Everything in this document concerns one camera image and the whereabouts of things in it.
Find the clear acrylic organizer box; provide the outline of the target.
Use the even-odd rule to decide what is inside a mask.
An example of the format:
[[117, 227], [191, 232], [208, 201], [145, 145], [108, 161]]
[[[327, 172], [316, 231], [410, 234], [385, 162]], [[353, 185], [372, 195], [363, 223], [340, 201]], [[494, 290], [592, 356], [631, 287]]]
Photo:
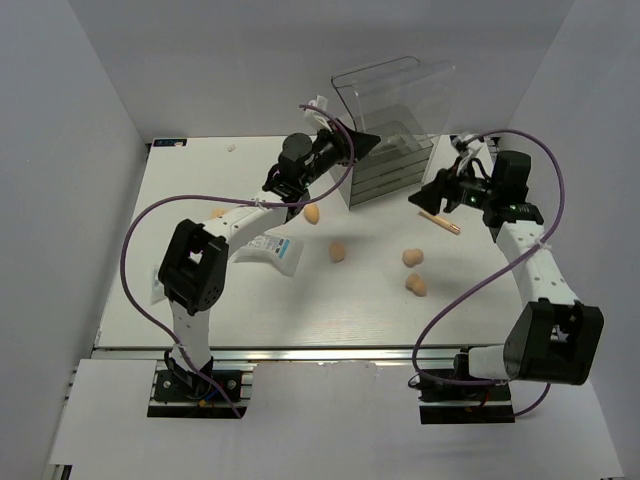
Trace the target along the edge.
[[340, 187], [348, 209], [422, 182], [449, 116], [455, 73], [446, 60], [402, 56], [332, 76], [345, 109], [340, 120], [380, 139]]

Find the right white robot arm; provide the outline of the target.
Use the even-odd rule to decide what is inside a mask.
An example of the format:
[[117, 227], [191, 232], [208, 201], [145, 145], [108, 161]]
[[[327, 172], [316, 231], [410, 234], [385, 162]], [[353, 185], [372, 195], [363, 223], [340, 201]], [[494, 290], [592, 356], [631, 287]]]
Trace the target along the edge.
[[466, 399], [512, 380], [584, 384], [603, 330], [601, 310], [579, 300], [545, 245], [543, 218], [526, 200], [530, 170], [530, 156], [517, 151], [499, 153], [487, 178], [457, 159], [409, 197], [431, 215], [460, 205], [481, 211], [520, 295], [522, 312], [504, 343], [471, 348], [467, 364], [451, 374], [453, 390]]

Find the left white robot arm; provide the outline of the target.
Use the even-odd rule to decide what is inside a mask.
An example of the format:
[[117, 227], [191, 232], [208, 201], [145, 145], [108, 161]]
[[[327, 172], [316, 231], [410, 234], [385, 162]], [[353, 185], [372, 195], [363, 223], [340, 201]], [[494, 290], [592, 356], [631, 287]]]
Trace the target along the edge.
[[310, 198], [308, 187], [314, 181], [350, 158], [363, 159], [380, 141], [377, 135], [349, 128], [322, 128], [315, 139], [291, 134], [255, 200], [205, 223], [186, 219], [176, 226], [159, 281], [179, 338], [165, 363], [188, 398], [202, 398], [211, 387], [209, 311], [222, 295], [229, 257], [295, 218], [302, 210], [300, 203]]

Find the white blue sachet packet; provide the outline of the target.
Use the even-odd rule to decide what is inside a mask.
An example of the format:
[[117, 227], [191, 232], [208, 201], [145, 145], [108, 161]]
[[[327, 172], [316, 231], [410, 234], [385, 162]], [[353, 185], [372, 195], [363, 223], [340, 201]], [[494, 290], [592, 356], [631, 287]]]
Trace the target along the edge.
[[241, 247], [233, 254], [232, 260], [235, 263], [268, 263], [282, 275], [293, 277], [303, 250], [301, 239], [265, 233]]

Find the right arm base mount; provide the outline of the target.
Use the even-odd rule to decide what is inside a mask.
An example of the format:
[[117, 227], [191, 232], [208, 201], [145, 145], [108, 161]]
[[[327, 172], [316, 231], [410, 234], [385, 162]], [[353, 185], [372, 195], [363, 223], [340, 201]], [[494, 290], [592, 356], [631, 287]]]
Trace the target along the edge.
[[419, 393], [422, 425], [479, 425], [515, 422], [511, 392], [507, 385], [454, 386], [420, 379], [407, 382]]

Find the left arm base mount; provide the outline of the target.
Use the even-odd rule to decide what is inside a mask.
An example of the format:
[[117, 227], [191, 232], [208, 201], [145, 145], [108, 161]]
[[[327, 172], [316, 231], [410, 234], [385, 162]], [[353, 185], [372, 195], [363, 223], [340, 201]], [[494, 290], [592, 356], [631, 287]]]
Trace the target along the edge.
[[[253, 366], [248, 363], [215, 362], [211, 376], [242, 418], [251, 397]], [[147, 417], [212, 420], [239, 418], [219, 390], [210, 383], [200, 380], [196, 390], [190, 390], [166, 366], [160, 364], [153, 377]]]

